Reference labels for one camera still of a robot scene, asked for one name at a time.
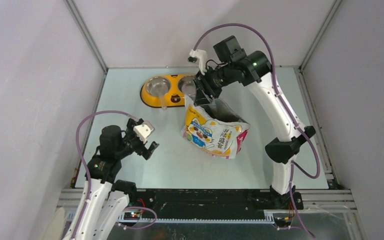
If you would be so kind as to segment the pet food bag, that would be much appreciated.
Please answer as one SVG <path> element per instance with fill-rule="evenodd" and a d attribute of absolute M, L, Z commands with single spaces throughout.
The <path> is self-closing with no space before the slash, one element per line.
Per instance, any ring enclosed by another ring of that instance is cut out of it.
<path fill-rule="evenodd" d="M 221 98 L 201 106 L 195 106 L 189 95 L 184 100 L 182 137 L 213 157 L 234 159 L 241 150 L 250 124 Z"/>

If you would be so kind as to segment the yellow double pet bowl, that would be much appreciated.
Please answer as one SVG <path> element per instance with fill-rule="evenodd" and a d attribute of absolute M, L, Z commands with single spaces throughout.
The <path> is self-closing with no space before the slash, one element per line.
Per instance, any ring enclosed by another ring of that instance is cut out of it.
<path fill-rule="evenodd" d="M 193 96 L 196 93 L 193 74 L 168 74 L 158 75 L 148 79 L 140 90 L 140 99 L 151 108 L 161 108 L 159 98 L 153 94 L 155 84 L 163 83 L 169 88 L 164 96 L 167 108 L 183 107 L 185 96 Z"/>

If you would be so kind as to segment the clear plastic scoop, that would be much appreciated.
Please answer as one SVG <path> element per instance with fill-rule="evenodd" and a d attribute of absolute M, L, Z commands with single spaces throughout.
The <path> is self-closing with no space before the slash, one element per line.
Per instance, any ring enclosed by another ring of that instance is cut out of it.
<path fill-rule="evenodd" d="M 153 89 L 153 94 L 158 97 L 161 109 L 162 110 L 167 110 L 167 103 L 165 100 L 165 95 L 168 93 L 169 88 L 165 83 L 157 83 L 154 85 Z"/>

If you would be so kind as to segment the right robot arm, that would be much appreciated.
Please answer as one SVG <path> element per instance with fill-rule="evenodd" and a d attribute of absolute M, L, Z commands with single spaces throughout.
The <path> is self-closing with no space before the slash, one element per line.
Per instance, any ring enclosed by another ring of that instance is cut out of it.
<path fill-rule="evenodd" d="M 238 82 L 258 100 L 270 119 L 276 138 L 265 146 L 265 152 L 274 162 L 273 180 L 270 185 L 271 204 L 284 209 L 291 202 L 293 189 L 292 166 L 304 143 L 312 144 L 315 128 L 305 126 L 284 96 L 275 68 L 260 50 L 250 54 L 240 46 L 235 36 L 229 36 L 214 45 L 220 65 L 207 66 L 204 50 L 193 48 L 188 61 L 198 63 L 199 72 L 194 77 L 196 87 L 195 106 L 204 106 L 219 98 L 222 88 Z"/>

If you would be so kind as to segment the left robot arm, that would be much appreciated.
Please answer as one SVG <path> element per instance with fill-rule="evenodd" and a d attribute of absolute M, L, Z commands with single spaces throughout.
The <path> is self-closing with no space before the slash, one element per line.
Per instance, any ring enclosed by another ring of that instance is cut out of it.
<path fill-rule="evenodd" d="M 67 230 L 65 240 L 105 240 L 119 216 L 138 202 L 136 184 L 117 180 L 121 161 L 137 154 L 148 160 L 159 146 L 147 138 L 154 127 L 141 118 L 130 118 L 126 128 L 108 125 L 101 130 L 99 145 L 86 165 L 86 180 L 80 203 Z"/>

